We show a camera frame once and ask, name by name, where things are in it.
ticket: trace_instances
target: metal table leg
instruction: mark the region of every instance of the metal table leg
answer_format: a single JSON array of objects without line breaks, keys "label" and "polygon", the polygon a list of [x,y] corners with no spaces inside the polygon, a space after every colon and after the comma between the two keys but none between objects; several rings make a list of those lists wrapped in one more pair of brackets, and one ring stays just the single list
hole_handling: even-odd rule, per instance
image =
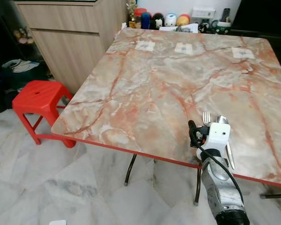
[{"label": "metal table leg", "polygon": [[194,205],[199,205],[199,196],[200,196],[200,189],[201,189],[201,169],[197,170],[197,190],[196,190],[196,197],[194,201]]},{"label": "metal table leg", "polygon": [[266,199],[266,198],[281,198],[281,194],[278,195],[260,195],[261,199]]},{"label": "metal table leg", "polygon": [[136,154],[133,154],[133,157],[132,157],[132,159],[131,159],[131,163],[130,163],[130,165],[129,165],[129,167],[128,167],[128,170],[127,170],[127,174],[126,174],[126,179],[125,179],[125,182],[124,182],[124,186],[127,186],[127,185],[128,185],[130,172],[131,172],[133,163],[134,163],[134,161],[135,161],[135,158],[136,158]]}]

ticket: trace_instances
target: figurine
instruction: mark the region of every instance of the figurine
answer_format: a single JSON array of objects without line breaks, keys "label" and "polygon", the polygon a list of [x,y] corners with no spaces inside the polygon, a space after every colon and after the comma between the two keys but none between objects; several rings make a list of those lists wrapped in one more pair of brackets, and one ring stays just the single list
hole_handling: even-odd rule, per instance
[{"label": "figurine", "polygon": [[136,28],[134,11],[137,8],[137,4],[133,3],[133,1],[132,1],[132,2],[130,2],[130,4],[126,3],[126,5],[127,5],[128,11],[129,11],[129,17],[130,17],[129,27]]},{"label": "figurine", "polygon": [[141,18],[140,18],[141,28],[142,29],[149,29],[150,28],[150,20],[151,20],[150,13],[142,13]]},{"label": "figurine", "polygon": [[165,17],[164,25],[166,27],[174,27],[174,26],[176,26],[176,21],[177,21],[176,15],[173,13],[169,13]]},{"label": "figurine", "polygon": [[177,19],[177,26],[184,26],[188,25],[191,22],[191,18],[188,14],[182,14],[178,19]]},{"label": "figurine", "polygon": [[207,33],[209,28],[209,19],[203,19],[202,23],[198,26],[198,31],[200,33]]},{"label": "figurine", "polygon": [[152,24],[154,24],[155,26],[152,26],[152,28],[150,29],[159,30],[160,27],[164,26],[164,17],[161,13],[155,13],[152,20]]}]

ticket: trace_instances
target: floor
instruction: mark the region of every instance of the floor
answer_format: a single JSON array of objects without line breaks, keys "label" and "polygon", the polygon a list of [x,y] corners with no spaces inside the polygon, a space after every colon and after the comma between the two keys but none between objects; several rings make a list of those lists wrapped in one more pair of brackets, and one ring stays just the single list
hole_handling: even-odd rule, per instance
[{"label": "floor", "polygon": [[[36,115],[27,115],[36,121]],[[38,132],[50,129],[42,121]],[[0,113],[0,225],[215,225],[202,188],[193,205],[196,169],[89,144],[35,145],[12,110]],[[253,225],[281,225],[281,199],[259,194],[281,189],[237,179]]]}]

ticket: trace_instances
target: white wall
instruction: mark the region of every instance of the white wall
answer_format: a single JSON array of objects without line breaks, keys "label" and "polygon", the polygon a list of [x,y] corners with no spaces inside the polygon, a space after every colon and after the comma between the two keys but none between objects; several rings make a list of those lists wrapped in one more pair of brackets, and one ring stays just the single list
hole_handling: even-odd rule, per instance
[{"label": "white wall", "polygon": [[230,19],[234,20],[241,0],[138,0],[139,8],[146,8],[152,15],[160,12],[164,16],[168,13],[192,15],[193,7],[215,8],[214,19],[220,19],[224,8],[230,8]]}]

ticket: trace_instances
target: red plastic stool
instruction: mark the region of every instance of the red plastic stool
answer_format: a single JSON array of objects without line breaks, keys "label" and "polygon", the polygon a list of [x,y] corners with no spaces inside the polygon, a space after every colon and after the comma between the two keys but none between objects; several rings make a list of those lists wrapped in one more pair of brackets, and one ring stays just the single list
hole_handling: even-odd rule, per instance
[{"label": "red plastic stool", "polygon": [[[26,127],[36,144],[41,144],[40,138],[61,140],[65,146],[72,148],[75,146],[76,141],[60,138],[53,135],[37,135],[35,129],[45,117],[52,126],[58,118],[59,113],[57,108],[65,108],[58,106],[57,103],[61,97],[67,96],[72,99],[72,95],[67,88],[59,82],[53,81],[31,81],[13,100],[13,109]],[[36,113],[41,115],[35,125],[31,125],[25,113]]]}]

